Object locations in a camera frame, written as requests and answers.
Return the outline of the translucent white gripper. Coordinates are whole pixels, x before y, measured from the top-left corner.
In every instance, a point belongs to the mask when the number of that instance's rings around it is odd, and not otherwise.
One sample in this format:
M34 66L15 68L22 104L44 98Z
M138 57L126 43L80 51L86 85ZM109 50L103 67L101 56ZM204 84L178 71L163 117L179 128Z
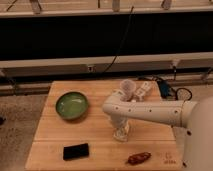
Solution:
M125 129L129 133L130 125L127 119L116 119L112 121L112 125L117 129Z

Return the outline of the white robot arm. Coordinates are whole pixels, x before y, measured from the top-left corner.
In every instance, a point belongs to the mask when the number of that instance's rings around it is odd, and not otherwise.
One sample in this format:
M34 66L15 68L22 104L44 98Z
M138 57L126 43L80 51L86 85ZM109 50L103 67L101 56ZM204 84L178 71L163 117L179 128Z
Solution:
M125 102L114 91L102 110L116 123L134 118L186 129L182 171L213 171L213 97L196 101Z

